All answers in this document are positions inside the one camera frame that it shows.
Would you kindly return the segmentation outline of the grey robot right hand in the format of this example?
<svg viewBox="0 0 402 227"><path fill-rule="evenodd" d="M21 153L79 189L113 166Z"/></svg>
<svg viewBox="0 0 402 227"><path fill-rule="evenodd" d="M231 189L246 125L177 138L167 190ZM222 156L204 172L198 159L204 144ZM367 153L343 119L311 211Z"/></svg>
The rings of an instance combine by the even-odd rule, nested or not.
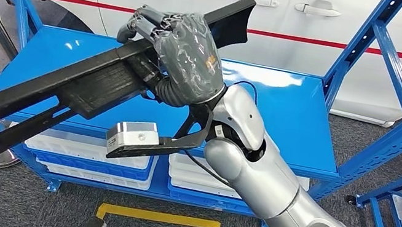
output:
<svg viewBox="0 0 402 227"><path fill-rule="evenodd" d="M144 5L119 28L116 39L125 43L137 34L153 45L166 69L168 76L155 89L164 103L200 104L222 92L221 59L202 14L164 13Z"/></svg>

